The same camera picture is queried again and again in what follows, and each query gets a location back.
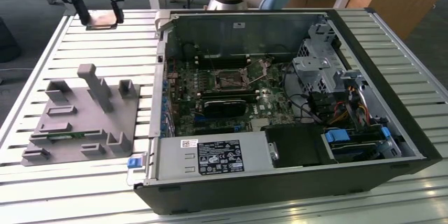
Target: green circuit board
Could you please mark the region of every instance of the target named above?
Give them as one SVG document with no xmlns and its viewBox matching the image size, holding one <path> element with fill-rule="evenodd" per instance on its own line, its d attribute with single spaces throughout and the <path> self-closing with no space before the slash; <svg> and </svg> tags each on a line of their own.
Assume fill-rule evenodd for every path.
<svg viewBox="0 0 448 224">
<path fill-rule="evenodd" d="M 269 125 L 295 122 L 291 104 L 280 85 L 283 64 L 271 64 L 264 57 L 251 60 L 253 63 L 244 69 L 219 70 L 201 70 L 191 62 L 176 62 L 176 78 L 171 79 L 176 136 L 192 136 L 209 130 L 219 132 L 219 129 L 249 132 L 255 130 L 251 124 L 253 119 L 267 119 L 263 121 L 268 121 Z M 219 93 L 225 97 L 227 91 L 233 90 L 256 90 L 257 93 L 256 101 L 247 103 L 244 115 L 205 119 L 199 94 Z"/>
</svg>

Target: barcode sticker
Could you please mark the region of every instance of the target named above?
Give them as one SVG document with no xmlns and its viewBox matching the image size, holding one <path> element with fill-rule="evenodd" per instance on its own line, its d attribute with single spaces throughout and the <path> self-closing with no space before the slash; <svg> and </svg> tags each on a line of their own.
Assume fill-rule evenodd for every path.
<svg viewBox="0 0 448 224">
<path fill-rule="evenodd" d="M 197 139 L 185 139 L 180 141 L 180 148 L 197 147 Z"/>
</svg>

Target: white label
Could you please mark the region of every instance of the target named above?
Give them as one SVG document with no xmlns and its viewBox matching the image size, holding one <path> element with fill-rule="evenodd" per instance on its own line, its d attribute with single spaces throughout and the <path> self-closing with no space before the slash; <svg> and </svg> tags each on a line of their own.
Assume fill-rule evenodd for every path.
<svg viewBox="0 0 448 224">
<path fill-rule="evenodd" d="M 197 147 L 197 139 L 187 139 L 180 141 L 180 148 Z"/>
<path fill-rule="evenodd" d="M 233 28 L 235 29 L 245 28 L 245 23 L 233 23 Z"/>
<path fill-rule="evenodd" d="M 233 163 L 233 164 L 229 164 L 229 166 L 232 165 L 232 167 L 241 167 L 243 166 L 243 163 Z"/>
</svg>

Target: silver metal panel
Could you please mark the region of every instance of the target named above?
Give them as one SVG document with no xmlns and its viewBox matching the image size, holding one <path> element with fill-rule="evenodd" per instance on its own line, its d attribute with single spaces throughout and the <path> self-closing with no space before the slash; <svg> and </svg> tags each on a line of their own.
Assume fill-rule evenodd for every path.
<svg viewBox="0 0 448 224">
<path fill-rule="evenodd" d="M 139 15 L 129 18 L 129 13 Z M 361 9 L 344 10 L 340 14 L 352 29 L 380 28 L 379 23 Z M 17 162 L 21 159 L 23 148 L 39 121 L 36 116 L 41 113 L 47 101 L 41 90 L 49 82 L 48 79 L 52 78 L 71 77 L 67 80 L 71 86 L 85 86 L 83 80 L 72 78 L 76 66 L 71 66 L 83 60 L 104 65 L 97 70 L 109 84 L 127 78 L 143 85 L 133 150 L 135 153 L 140 153 L 148 149 L 153 92 L 152 63 L 149 62 L 153 62 L 152 58 L 156 55 L 156 45 L 148 41 L 156 40 L 143 39 L 143 45 L 136 45 L 125 43 L 125 39 L 104 40 L 101 34 L 152 32 L 153 20 L 148 17 L 152 17 L 153 11 L 128 10 L 125 15 L 127 24 L 120 25 L 115 31 L 85 31 L 77 21 L 72 22 L 73 17 L 64 18 L 56 30 L 0 130 L 0 139 L 4 139 L 0 149 L 1 223 L 39 221 L 65 224 L 445 222 L 448 218 L 448 115 L 444 113 L 448 105 L 437 103 L 445 102 L 447 98 L 439 91 L 441 87 L 437 87 L 431 80 L 427 70 L 415 63 L 415 56 L 409 55 L 392 39 L 367 41 L 361 44 L 372 59 L 403 57 L 404 60 L 413 62 L 413 65 L 387 66 L 384 61 L 377 61 L 381 63 L 379 65 L 381 73 L 399 92 L 399 97 L 411 113 L 417 116 L 416 120 L 445 159 L 417 174 L 395 178 L 371 192 L 221 209 L 189 215 L 157 216 L 127 184 L 127 158 L 35 167 L 20 166 Z M 131 20 L 137 20 L 136 23 L 141 25 L 128 25 Z M 379 30 L 375 30 L 371 35 L 388 35 L 392 38 L 393 35 L 383 24 L 381 29 L 385 30 L 384 34 L 377 34 Z M 359 35 L 368 35 L 364 34 L 365 32 L 367 30 L 355 30 Z M 79 41 L 79 44 L 69 44 L 69 47 L 67 44 L 61 45 L 65 34 L 91 33 L 97 35 L 93 39 L 97 39 L 99 43 L 88 44 Z"/>
</svg>

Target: motherboard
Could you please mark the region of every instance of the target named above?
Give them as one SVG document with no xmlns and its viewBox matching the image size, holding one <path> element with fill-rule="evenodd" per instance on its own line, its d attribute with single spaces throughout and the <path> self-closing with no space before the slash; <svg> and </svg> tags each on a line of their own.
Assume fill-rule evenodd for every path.
<svg viewBox="0 0 448 224">
<path fill-rule="evenodd" d="M 169 59 L 167 79 L 175 136 L 260 131 L 295 116 L 281 81 L 284 63 L 269 56 Z"/>
</svg>

